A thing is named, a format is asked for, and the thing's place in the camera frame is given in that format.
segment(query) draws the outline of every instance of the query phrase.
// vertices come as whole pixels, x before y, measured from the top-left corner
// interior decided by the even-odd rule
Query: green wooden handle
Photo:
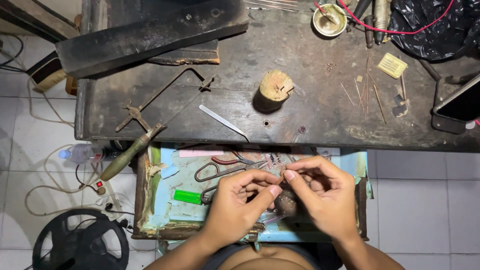
[[[107,168],[100,175],[102,181],[108,181],[117,175],[123,168],[127,167],[128,163],[142,148],[147,146],[149,138],[145,140],[144,136],[135,140],[135,142],[128,148],[127,151],[120,154],[115,160],[110,163]]]

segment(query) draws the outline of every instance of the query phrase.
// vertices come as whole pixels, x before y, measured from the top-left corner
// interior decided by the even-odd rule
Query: pink paper
[[[191,158],[191,157],[210,157],[210,156],[221,156],[223,155],[222,150],[204,150],[204,149],[182,149],[180,150],[179,156],[181,158]]]

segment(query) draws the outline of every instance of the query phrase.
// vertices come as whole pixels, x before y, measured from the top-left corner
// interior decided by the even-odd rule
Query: black plastic bag
[[[393,0],[388,30],[414,32],[440,17],[451,0]],[[448,13],[414,35],[390,34],[405,51],[429,61],[463,56],[480,44],[480,0],[454,0]]]

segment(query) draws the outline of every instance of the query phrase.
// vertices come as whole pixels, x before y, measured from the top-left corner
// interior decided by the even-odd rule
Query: hand
[[[351,175],[316,156],[288,164],[283,176],[318,229],[337,241],[358,236]]]
[[[213,197],[210,213],[200,231],[217,249],[246,236],[260,215],[273,208],[273,201],[282,192],[275,185],[278,177],[270,172],[248,170],[222,177]],[[258,194],[251,202],[247,198]]]

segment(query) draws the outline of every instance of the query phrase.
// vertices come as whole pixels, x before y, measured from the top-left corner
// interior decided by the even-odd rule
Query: dark wooden table surface
[[[84,1],[82,32],[92,32],[122,23],[121,14],[109,14],[105,0]],[[435,82],[413,58],[391,42],[367,49],[364,32],[354,29],[334,39],[322,39],[312,28],[307,3],[298,13],[282,10],[252,11],[246,33],[219,42],[219,65],[198,65],[206,75],[217,74],[211,92],[198,94],[200,80],[185,73],[145,110],[150,125],[167,124],[156,141],[244,143],[245,138],[198,109],[203,104],[244,131],[256,144],[317,145],[429,151],[480,151],[480,129],[463,135],[435,131],[430,126]],[[405,70],[407,115],[395,118],[393,96],[401,92],[395,80],[376,68],[387,53],[401,55]],[[373,92],[368,114],[358,108],[359,95],[354,78],[370,73],[379,86],[379,97],[387,125],[382,119]],[[335,64],[331,72],[329,63]],[[170,80],[184,66],[142,64],[98,80],[81,80],[77,98],[75,136],[77,139],[133,140],[145,133],[132,121],[120,132],[115,127],[128,116],[120,104],[126,99],[140,105],[154,90]],[[480,70],[469,58],[436,64],[441,75],[464,75]],[[282,108],[271,114],[257,112],[252,98],[263,76],[270,70],[286,72],[297,85]],[[342,83],[351,99],[346,96]],[[305,134],[297,129],[307,127]]]

